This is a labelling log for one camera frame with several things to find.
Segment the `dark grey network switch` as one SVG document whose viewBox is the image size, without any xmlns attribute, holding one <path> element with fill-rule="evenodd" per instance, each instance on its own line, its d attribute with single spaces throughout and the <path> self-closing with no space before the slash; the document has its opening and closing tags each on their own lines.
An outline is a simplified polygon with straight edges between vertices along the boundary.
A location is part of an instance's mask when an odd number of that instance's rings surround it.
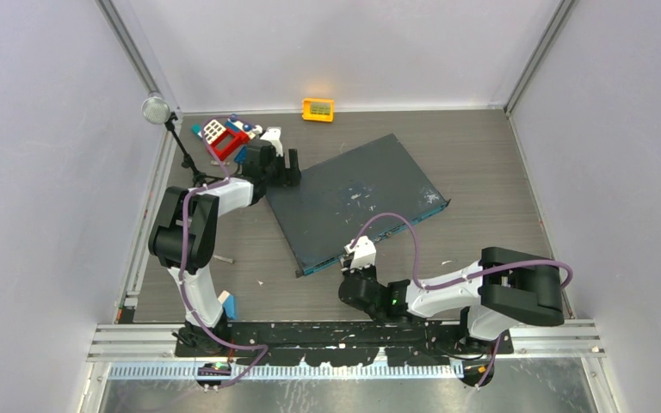
<svg viewBox="0 0 661 413">
<path fill-rule="evenodd" d="M 266 194 L 299 277 L 338 262 L 362 231 L 379 242 L 443 211 L 448 199 L 394 134 L 307 168 Z"/>
</svg>

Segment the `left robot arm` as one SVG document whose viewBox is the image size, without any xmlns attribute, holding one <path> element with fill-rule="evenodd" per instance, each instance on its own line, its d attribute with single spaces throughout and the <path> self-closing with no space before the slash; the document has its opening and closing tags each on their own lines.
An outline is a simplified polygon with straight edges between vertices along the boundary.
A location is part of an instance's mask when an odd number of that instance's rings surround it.
<svg viewBox="0 0 661 413">
<path fill-rule="evenodd" d="M 228 316 L 211 276 L 218 221 L 224 215 L 255 205 L 270 187 L 297 187 L 299 153 L 280 152 L 266 139 L 252 139 L 237 174 L 192 188 L 165 190 L 151 229 L 148 249 L 176 283 L 185 310 L 185 324 L 176 336 L 188 347 L 210 356 L 233 345 Z"/>
</svg>

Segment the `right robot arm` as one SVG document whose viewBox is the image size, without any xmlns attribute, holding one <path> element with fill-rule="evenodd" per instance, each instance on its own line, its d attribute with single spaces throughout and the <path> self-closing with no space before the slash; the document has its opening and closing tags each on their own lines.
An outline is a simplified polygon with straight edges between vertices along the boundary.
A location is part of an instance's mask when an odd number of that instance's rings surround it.
<svg viewBox="0 0 661 413">
<path fill-rule="evenodd" d="M 350 250 L 338 298 L 375 322 L 421 322 L 441 312 L 460 311 L 457 342 L 478 353 L 518 324 L 555 327 L 564 322 L 562 291 L 572 278 L 563 262 L 499 247 L 455 272 L 424 280 L 379 282 L 375 248 L 360 259 Z"/>
</svg>

